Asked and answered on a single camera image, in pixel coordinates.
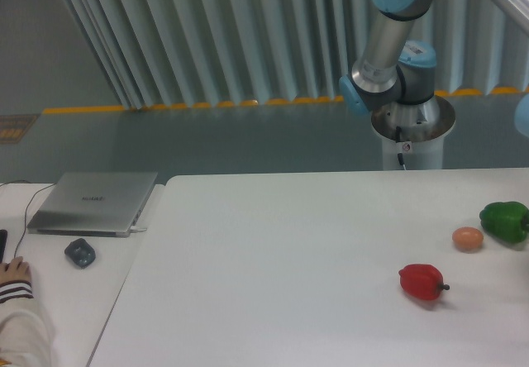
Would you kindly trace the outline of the person's hand on mouse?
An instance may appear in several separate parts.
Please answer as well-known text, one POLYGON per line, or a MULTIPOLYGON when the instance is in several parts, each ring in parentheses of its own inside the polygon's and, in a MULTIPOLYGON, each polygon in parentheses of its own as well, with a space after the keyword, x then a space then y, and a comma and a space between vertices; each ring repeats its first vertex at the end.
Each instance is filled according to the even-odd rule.
POLYGON ((0 264, 0 284, 27 282, 31 284, 31 268, 22 256, 0 264))

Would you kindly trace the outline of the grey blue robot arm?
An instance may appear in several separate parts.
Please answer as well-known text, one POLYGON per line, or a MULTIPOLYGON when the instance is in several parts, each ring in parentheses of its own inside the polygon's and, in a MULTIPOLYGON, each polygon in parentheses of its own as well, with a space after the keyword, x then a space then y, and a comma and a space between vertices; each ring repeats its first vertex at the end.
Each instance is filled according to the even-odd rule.
MULTIPOLYGON (((361 57, 339 81, 348 108, 369 114, 382 136, 396 142, 430 141, 448 134, 455 110, 434 95, 436 52, 409 40, 414 22, 433 0, 371 0, 379 13, 361 57)), ((523 30, 528 0, 492 0, 523 30)))

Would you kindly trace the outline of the cream striped sleeve forearm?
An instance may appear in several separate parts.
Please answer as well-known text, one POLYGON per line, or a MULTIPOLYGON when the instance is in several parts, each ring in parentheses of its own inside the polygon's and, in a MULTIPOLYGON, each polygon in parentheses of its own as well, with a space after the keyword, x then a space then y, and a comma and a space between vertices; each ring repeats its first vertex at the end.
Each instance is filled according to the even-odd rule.
POLYGON ((26 280, 1 284, 1 366, 52 366, 49 332, 26 280))

